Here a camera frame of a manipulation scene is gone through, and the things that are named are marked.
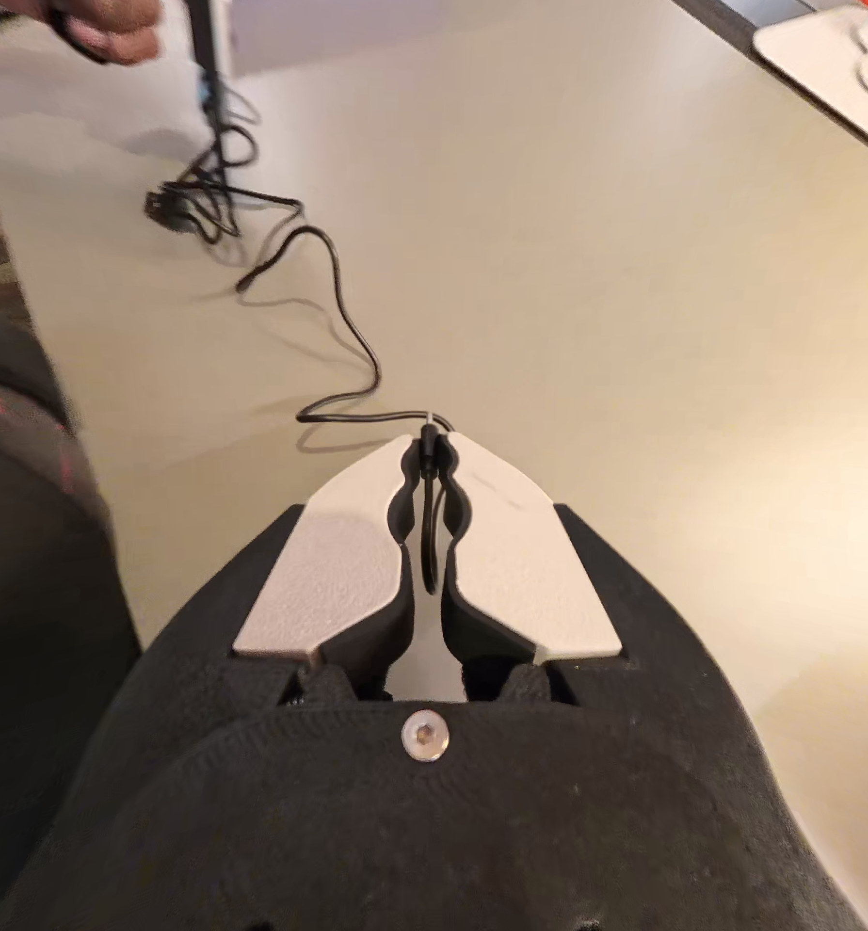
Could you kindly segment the white tray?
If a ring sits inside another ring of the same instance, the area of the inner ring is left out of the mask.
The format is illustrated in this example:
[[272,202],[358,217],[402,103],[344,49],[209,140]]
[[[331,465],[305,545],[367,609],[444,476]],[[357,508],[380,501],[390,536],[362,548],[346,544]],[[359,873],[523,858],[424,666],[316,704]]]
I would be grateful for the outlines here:
[[868,144],[868,6],[833,6],[762,27],[753,50],[773,73]]

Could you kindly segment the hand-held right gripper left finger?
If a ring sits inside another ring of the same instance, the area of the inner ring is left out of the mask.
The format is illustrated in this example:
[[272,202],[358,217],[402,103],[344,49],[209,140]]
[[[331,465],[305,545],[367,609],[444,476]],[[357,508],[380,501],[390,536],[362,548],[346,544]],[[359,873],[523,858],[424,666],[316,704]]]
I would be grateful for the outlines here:
[[418,440],[397,436],[306,501],[232,649],[383,681],[415,629],[406,540],[415,526]]

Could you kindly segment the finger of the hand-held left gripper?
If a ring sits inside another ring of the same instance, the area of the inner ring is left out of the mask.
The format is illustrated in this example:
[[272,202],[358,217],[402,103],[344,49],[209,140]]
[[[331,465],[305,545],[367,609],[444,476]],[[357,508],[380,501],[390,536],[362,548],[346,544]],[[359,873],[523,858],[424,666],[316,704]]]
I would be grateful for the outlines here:
[[235,36],[233,26],[233,1],[211,2],[211,35],[214,56],[221,74],[234,73]]

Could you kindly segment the person's left hand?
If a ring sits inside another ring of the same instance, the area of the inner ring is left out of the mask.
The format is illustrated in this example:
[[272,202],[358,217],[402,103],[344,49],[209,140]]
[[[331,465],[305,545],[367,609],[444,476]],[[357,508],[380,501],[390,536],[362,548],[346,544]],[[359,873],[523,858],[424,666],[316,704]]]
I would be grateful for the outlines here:
[[0,6],[44,23],[99,64],[134,66],[160,51],[160,1],[0,1]]

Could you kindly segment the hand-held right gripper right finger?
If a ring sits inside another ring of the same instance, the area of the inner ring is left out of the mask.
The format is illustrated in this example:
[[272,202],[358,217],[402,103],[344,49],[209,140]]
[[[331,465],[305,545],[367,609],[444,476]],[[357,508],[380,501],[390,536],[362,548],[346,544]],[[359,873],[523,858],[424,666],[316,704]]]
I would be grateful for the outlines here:
[[513,669],[608,660],[622,641],[551,498],[467,436],[440,437],[444,643],[466,699],[498,697]]

